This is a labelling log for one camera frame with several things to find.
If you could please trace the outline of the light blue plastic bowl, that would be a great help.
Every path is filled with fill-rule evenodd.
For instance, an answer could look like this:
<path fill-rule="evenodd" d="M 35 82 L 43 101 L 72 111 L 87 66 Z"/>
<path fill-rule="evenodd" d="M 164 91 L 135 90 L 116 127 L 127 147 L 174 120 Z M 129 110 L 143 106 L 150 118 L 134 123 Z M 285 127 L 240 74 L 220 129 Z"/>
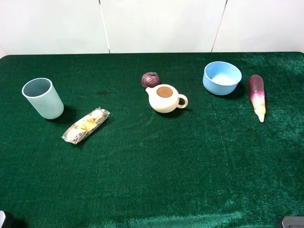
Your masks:
<path fill-rule="evenodd" d="M 241 71 L 231 63 L 215 61 L 204 68 L 203 86 L 214 95 L 231 94 L 242 79 Z"/>

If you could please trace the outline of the cream ceramic teapot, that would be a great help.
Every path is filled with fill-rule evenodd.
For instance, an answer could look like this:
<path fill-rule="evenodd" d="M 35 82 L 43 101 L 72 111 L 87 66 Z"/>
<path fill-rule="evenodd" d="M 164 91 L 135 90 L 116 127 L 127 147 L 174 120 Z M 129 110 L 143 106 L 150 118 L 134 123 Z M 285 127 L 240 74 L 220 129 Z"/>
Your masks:
<path fill-rule="evenodd" d="M 171 85 L 160 84 L 153 88 L 147 87 L 149 104 L 159 113 L 169 113 L 176 108 L 183 109 L 188 105 L 188 99 Z"/>

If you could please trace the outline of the dark red round fruit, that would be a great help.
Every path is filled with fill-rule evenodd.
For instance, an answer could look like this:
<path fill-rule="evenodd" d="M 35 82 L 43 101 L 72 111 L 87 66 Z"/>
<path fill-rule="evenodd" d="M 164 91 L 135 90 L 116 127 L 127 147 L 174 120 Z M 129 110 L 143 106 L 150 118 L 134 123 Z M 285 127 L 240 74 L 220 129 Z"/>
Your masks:
<path fill-rule="evenodd" d="M 156 72 L 147 72 L 143 74 L 141 84 L 145 88 L 153 88 L 160 84 L 160 78 Z"/>

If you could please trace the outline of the clear wrapped snack packet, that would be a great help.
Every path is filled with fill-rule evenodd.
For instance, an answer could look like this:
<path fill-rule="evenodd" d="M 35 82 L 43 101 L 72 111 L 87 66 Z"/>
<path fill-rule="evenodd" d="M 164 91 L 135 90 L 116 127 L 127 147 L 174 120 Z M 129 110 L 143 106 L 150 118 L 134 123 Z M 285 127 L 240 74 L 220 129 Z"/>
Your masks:
<path fill-rule="evenodd" d="M 96 108 L 72 124 L 61 136 L 61 138 L 72 144 L 78 144 L 93 133 L 110 115 L 110 112 Z"/>

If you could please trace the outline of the green velvet table cloth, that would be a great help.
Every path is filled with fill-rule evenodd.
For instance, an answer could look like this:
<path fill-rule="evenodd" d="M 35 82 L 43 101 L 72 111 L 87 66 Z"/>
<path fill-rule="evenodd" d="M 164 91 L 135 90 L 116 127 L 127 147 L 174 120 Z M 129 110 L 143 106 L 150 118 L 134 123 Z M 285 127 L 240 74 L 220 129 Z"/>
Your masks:
<path fill-rule="evenodd" d="M 204 68 L 228 62 L 236 89 L 214 95 Z M 143 74 L 187 107 L 159 113 Z M 248 90 L 263 78 L 264 122 Z M 43 118 L 23 96 L 52 81 L 63 105 Z M 108 118 L 78 144 L 61 136 L 96 108 Z M 14 228 L 273 228 L 304 214 L 301 52 L 6 56 L 0 61 L 0 208 Z"/>

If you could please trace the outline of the purple toy eggplant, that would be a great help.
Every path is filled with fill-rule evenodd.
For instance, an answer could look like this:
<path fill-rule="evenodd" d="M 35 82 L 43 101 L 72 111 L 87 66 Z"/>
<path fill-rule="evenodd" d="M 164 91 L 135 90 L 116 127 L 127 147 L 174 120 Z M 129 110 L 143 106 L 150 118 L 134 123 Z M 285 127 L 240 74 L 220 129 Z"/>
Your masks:
<path fill-rule="evenodd" d="M 263 78 L 259 75 L 252 75 L 248 80 L 248 90 L 255 114 L 261 123 L 264 122 L 266 114 L 265 89 Z"/>

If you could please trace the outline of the pale teal plastic cup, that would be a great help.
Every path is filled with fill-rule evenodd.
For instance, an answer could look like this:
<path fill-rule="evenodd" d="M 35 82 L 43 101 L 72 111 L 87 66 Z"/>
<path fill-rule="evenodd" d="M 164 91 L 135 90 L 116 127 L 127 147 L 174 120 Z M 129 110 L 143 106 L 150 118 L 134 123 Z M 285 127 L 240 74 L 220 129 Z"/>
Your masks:
<path fill-rule="evenodd" d="M 48 78 L 35 78 L 22 88 L 23 96 L 45 119 L 56 119 L 64 111 L 64 105 Z"/>

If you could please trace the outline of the grey device bottom right corner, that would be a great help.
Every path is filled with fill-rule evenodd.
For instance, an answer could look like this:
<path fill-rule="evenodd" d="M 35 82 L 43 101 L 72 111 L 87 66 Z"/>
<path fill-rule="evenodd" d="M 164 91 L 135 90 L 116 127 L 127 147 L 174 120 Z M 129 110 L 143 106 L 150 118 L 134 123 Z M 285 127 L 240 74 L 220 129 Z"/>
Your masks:
<path fill-rule="evenodd" d="M 285 216 L 275 222 L 276 228 L 304 228 L 304 216 Z"/>

